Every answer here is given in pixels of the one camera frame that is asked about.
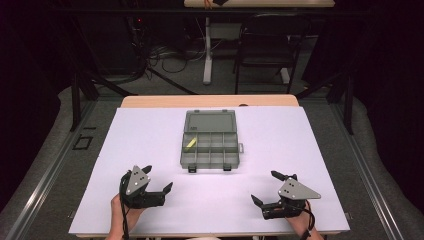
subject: black curtain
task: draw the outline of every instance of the black curtain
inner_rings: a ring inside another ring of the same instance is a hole
[[[0,3],[0,209],[37,156],[60,109],[57,94],[70,85],[68,66],[51,40],[37,1]]]
[[[354,74],[354,95],[365,104],[378,153],[405,196],[424,213],[422,2],[338,0],[335,9],[379,7],[385,25]],[[364,24],[330,21],[303,79],[317,83],[340,71],[355,54]]]

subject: clear plastic organizer box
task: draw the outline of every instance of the clear plastic organizer box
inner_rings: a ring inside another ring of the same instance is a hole
[[[238,168],[239,143],[234,110],[187,111],[181,166],[194,173],[197,169]]]

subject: small yellow object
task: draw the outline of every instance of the small yellow object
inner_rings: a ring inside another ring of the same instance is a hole
[[[193,147],[194,144],[196,144],[197,138],[194,137],[188,144],[187,146],[184,148],[184,151],[187,152],[188,150],[190,150],[191,147]]]

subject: white tabletop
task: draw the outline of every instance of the white tabletop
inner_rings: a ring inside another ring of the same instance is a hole
[[[185,114],[193,108],[120,108],[94,166],[69,233],[105,236],[110,200],[121,177],[134,165],[152,165],[147,191],[173,182],[163,207],[146,210],[130,233],[140,237],[279,235],[293,233],[284,219],[264,220],[251,194],[264,203],[279,199],[283,182],[276,170],[297,174],[302,184],[320,193],[311,200],[321,232],[348,231],[312,129],[301,107],[235,107],[239,142],[244,145],[238,169],[198,169],[180,165]]]

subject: human hand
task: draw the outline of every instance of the human hand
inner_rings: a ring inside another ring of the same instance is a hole
[[[309,201],[306,201],[305,209],[308,211],[311,211],[311,206]],[[286,218],[287,222],[290,223],[293,230],[296,232],[296,234],[299,237],[302,237],[302,235],[305,233],[306,230],[309,228],[309,221],[310,221],[310,215],[309,213],[302,211],[299,216],[296,217],[290,217]],[[307,238],[308,240],[322,240],[322,236],[318,233],[315,227],[312,228],[312,230],[309,233],[311,236]]]
[[[124,235],[124,217],[122,215],[121,199],[119,197],[119,194],[113,197],[110,204],[112,210],[112,218],[110,223],[109,235],[107,236],[106,240],[121,240],[122,236]],[[140,215],[143,213],[144,210],[145,208],[128,210],[127,206],[125,206],[125,212],[127,212],[126,217],[128,224],[128,232],[134,228],[135,224],[137,223],[138,219],[140,218]]]

